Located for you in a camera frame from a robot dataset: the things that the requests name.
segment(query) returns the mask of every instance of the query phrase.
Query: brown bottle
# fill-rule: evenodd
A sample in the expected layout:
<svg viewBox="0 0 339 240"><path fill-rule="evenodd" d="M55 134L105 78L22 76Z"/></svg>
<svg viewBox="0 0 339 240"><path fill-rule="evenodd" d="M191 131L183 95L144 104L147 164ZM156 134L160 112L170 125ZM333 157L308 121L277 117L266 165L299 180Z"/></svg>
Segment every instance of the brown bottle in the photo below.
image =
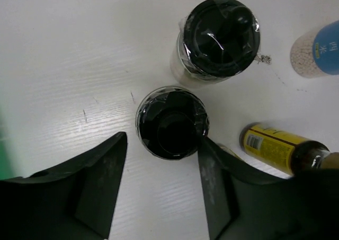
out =
<svg viewBox="0 0 339 240"><path fill-rule="evenodd" d="M240 146L248 155L289 175L312 168L339 168L339 153L320 142L253 123L240 134Z"/></svg>

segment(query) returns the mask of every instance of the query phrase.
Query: black bottle cap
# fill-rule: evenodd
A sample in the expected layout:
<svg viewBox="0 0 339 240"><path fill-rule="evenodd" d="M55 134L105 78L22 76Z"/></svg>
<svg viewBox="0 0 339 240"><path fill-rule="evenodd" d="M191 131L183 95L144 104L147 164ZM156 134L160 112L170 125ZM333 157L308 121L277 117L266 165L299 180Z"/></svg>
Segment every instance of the black bottle cap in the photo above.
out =
<svg viewBox="0 0 339 240"><path fill-rule="evenodd" d="M254 60L260 32L251 10L241 2L207 0L188 16L183 42L197 69L215 77L231 77Z"/></svg>
<svg viewBox="0 0 339 240"><path fill-rule="evenodd" d="M208 133L204 105L195 95L178 87L158 91L144 102L138 114L142 142L163 159L181 159L195 153L201 137Z"/></svg>

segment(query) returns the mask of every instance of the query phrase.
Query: white table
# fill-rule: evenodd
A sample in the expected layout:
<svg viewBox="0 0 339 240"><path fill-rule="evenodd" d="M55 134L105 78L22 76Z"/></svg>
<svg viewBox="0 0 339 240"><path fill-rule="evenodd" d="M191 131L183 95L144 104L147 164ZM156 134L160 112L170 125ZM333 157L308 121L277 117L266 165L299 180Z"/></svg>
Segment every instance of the white table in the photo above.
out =
<svg viewBox="0 0 339 240"><path fill-rule="evenodd" d="M177 84L169 71L177 24L202 1L0 0L0 110L15 174L29 176L118 131L128 134L110 239L208 239L197 156L153 157L134 126L144 96ZM258 17L261 53L272 65L253 63L194 93L207 107L214 141L283 176L241 152L238 135L267 121L339 150L339 78L305 79L289 62L300 35L339 19L339 1L239 1Z"/></svg>

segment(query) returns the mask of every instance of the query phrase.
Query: barcode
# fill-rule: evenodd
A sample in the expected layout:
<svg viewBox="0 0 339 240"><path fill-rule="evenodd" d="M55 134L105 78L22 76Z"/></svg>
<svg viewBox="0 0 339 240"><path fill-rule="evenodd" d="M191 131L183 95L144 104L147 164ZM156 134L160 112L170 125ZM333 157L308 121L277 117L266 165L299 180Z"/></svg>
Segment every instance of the barcode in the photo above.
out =
<svg viewBox="0 0 339 240"><path fill-rule="evenodd" d="M251 146L254 149L260 150L261 143L263 138L255 136L255 135L248 135L246 145Z"/></svg>

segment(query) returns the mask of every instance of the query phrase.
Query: bottle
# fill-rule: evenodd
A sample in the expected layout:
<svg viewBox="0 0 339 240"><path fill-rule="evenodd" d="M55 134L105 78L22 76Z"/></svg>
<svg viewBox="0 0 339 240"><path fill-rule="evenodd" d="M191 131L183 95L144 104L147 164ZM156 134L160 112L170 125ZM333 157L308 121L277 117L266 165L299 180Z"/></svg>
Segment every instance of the bottle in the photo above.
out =
<svg viewBox="0 0 339 240"><path fill-rule="evenodd" d="M137 135L153 155L178 160L198 150L209 118L203 103L188 90L159 88L144 98L136 115Z"/></svg>
<svg viewBox="0 0 339 240"><path fill-rule="evenodd" d="M300 76L339 75L339 21L315 28L297 39L290 58Z"/></svg>
<svg viewBox="0 0 339 240"><path fill-rule="evenodd" d="M199 88L245 70L257 55L260 31L250 9L236 0L206 0L182 25L170 67L183 86Z"/></svg>
<svg viewBox="0 0 339 240"><path fill-rule="evenodd" d="M289 175L339 168L339 153L331 153L324 144L261 123L246 126L239 140L245 153Z"/></svg>

